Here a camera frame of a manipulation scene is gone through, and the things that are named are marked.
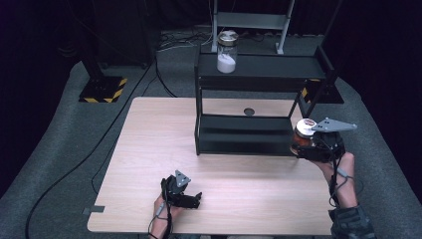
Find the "glass jar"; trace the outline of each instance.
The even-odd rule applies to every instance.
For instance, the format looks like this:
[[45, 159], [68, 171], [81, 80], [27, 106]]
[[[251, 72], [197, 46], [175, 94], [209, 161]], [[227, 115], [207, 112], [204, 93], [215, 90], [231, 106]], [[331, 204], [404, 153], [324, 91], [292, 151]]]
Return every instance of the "glass jar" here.
[[218, 34], [217, 69], [221, 73], [232, 73], [236, 69], [238, 38], [234, 31]]

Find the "human hand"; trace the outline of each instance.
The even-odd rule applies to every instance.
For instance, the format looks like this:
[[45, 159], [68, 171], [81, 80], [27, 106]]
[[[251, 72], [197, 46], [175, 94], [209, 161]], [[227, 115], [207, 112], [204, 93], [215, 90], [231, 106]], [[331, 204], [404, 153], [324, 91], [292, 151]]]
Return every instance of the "human hand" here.
[[[154, 201], [154, 216], [167, 219], [167, 216], [168, 216], [167, 206], [168, 205], [166, 205], [164, 199], [162, 198], [162, 194], [160, 194], [157, 197], [157, 199], [155, 199]], [[162, 207], [162, 210], [160, 211], [158, 215], [156, 215], [158, 208], [160, 207]], [[170, 206], [170, 213], [171, 213], [172, 220], [174, 221], [181, 214], [183, 210], [184, 210], [183, 207]]]

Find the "table surface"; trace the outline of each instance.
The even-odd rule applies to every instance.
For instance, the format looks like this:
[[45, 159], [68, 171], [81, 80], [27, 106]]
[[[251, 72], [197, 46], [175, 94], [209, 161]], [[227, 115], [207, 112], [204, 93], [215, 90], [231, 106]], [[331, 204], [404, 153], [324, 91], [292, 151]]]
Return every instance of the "table surface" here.
[[[292, 101], [204, 99], [204, 113], [285, 116]], [[301, 119], [299, 110], [293, 126]], [[195, 99], [133, 100], [110, 160], [88, 228], [146, 233], [160, 181], [176, 169], [191, 178], [185, 194], [202, 192], [198, 209], [174, 222], [174, 233], [329, 235], [327, 184], [305, 159], [257, 155], [196, 155]]]

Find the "jar lid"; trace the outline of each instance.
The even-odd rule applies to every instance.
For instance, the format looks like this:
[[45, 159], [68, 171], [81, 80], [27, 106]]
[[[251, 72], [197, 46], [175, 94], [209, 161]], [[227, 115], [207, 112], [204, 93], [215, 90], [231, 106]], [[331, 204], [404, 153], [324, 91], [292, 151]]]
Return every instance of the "jar lid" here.
[[237, 45], [239, 35], [234, 31], [224, 31], [218, 34], [218, 43], [226, 47], [234, 47]]

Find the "black curtain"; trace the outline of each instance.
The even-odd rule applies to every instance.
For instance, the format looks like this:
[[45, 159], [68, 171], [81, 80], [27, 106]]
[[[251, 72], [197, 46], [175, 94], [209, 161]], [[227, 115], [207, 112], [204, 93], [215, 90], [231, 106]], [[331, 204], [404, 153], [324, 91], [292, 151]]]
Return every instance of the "black curtain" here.
[[[339, 75], [360, 93], [422, 201], [422, 3], [344, 0], [343, 5], [324, 48], [341, 65]], [[348, 54], [337, 58], [338, 52]]]
[[62, 51], [54, 1], [3, 1], [0, 8], [0, 197], [37, 146], [78, 60]]

